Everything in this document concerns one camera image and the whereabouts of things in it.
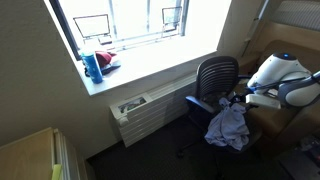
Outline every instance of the black office chair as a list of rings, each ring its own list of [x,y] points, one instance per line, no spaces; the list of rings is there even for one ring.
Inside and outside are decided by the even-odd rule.
[[[239,83],[239,80],[243,78],[250,78],[249,76],[239,76],[239,65],[236,59],[229,56],[218,56],[208,59],[201,63],[197,71],[196,79],[196,94],[195,96],[186,97],[189,106],[189,118],[196,125],[203,136],[201,140],[204,140],[204,135],[208,131],[208,126],[211,119],[217,115],[221,110],[219,105],[219,99],[221,97],[228,97],[234,90],[235,86]],[[243,101],[244,95],[236,95],[230,99],[231,103]],[[247,106],[247,111],[254,106]],[[215,147],[218,150],[225,150],[231,153],[242,153],[251,147],[261,136],[261,129],[256,127],[252,123],[246,122],[250,135],[248,135],[249,143],[243,146],[241,151],[238,151],[231,146]],[[198,143],[199,141],[191,142],[181,147],[177,153],[179,158],[184,156],[184,150]],[[223,179],[223,175],[219,168],[217,157],[217,178]]]

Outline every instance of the blue water bottle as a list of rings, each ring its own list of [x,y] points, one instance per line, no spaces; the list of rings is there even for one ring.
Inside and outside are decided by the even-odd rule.
[[[102,82],[102,74],[94,51],[84,50],[81,53],[82,60],[88,70],[93,83],[99,84]]]

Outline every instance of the chair wheel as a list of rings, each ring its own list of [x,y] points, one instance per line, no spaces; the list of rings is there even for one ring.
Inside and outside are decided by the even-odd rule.
[[[179,159],[183,158],[183,157],[184,157],[184,153],[183,153],[181,150],[179,150],[179,151],[177,152],[177,157],[178,157]]]
[[[220,172],[218,172],[218,174],[216,175],[216,180],[225,180],[224,175]]]

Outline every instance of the chair backrest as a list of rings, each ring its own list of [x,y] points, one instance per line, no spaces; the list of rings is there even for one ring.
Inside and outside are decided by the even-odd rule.
[[[238,62],[230,56],[217,56],[202,62],[197,71],[195,97],[204,100],[207,95],[229,95],[238,83],[238,73]]]

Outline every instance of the floor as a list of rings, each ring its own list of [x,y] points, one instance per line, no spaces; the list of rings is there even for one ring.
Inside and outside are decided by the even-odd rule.
[[[188,118],[180,117],[128,148],[120,142],[88,162],[97,180],[214,180],[215,157],[227,180],[292,179],[277,160],[262,159],[254,149],[241,155],[214,154],[202,141],[187,149],[183,158],[177,157],[179,147],[199,137]]]

